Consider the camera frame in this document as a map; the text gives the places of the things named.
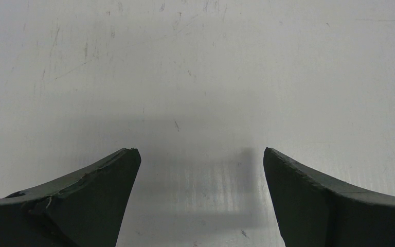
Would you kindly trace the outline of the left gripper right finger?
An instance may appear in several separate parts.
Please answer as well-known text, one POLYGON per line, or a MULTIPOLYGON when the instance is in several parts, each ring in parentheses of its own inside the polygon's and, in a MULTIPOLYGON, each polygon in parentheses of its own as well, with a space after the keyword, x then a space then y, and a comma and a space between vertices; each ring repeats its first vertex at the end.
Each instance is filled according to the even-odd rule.
POLYGON ((286 246, 395 246, 395 196, 312 169, 274 148, 265 178, 286 246))

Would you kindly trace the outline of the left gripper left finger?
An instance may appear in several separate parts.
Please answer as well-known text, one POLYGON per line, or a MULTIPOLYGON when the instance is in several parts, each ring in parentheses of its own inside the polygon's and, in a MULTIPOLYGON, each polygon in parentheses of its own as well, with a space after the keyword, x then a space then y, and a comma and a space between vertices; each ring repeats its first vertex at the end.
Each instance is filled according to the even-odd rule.
POLYGON ((115 246, 140 164, 123 148, 0 198, 0 246, 115 246))

